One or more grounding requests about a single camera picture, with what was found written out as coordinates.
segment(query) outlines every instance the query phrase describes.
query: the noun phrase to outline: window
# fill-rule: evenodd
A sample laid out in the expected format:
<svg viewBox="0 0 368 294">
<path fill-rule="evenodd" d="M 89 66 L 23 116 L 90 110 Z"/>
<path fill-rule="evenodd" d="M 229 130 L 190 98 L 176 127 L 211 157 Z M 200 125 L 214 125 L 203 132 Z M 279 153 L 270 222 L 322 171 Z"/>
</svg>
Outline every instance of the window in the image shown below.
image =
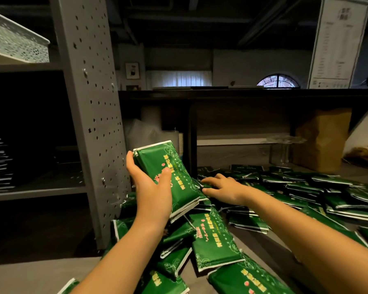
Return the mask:
<svg viewBox="0 0 368 294">
<path fill-rule="evenodd" d="M 298 88 L 297 82 L 284 74 L 274 74 L 262 79 L 257 85 L 265 88 Z"/>
<path fill-rule="evenodd" d="M 211 86 L 211 71 L 146 71 L 147 89 Z"/>
</svg>

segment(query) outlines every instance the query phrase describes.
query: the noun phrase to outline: arched window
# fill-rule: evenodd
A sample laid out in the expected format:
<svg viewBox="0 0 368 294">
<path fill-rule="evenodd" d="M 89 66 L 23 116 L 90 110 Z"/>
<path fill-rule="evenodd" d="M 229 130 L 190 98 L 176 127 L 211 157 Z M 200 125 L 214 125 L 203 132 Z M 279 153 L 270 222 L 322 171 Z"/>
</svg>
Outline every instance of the arched window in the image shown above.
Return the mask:
<svg viewBox="0 0 368 294">
<path fill-rule="evenodd" d="M 298 88 L 298 83 L 284 74 L 273 74 L 263 78 L 257 85 L 265 88 Z"/>
</svg>

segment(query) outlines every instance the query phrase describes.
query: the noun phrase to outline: white curtain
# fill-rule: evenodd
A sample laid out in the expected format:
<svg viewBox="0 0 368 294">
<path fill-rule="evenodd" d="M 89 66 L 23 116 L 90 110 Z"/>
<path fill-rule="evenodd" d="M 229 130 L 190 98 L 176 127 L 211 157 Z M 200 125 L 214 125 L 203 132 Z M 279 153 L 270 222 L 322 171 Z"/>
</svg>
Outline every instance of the white curtain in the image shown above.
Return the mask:
<svg viewBox="0 0 368 294">
<path fill-rule="evenodd" d="M 211 86 L 211 71 L 146 71 L 147 89 Z"/>
</svg>

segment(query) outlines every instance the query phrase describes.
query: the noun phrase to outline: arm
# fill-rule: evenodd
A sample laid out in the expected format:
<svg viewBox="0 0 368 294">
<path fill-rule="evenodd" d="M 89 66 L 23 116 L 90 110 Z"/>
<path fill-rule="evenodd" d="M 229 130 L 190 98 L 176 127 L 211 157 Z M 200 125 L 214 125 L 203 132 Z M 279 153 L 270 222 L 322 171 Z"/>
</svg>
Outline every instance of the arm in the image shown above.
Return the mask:
<svg viewBox="0 0 368 294">
<path fill-rule="evenodd" d="M 272 196 L 217 174 L 202 182 L 219 201 L 253 209 L 330 293 L 368 293 L 368 249 Z"/>
<path fill-rule="evenodd" d="M 162 239 L 172 209 L 169 168 L 162 170 L 158 185 L 127 154 L 127 169 L 135 181 L 137 215 L 128 233 L 109 251 L 72 294 L 133 293 L 140 276 Z"/>
</svg>

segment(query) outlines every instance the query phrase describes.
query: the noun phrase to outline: white wire basket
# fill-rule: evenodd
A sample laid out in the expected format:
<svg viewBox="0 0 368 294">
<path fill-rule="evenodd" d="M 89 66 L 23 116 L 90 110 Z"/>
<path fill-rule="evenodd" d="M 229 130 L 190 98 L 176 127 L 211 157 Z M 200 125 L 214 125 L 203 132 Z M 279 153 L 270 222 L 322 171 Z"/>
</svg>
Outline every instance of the white wire basket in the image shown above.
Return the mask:
<svg viewBox="0 0 368 294">
<path fill-rule="evenodd" d="M 0 14 L 0 63 L 47 63 L 49 43 Z"/>
</svg>

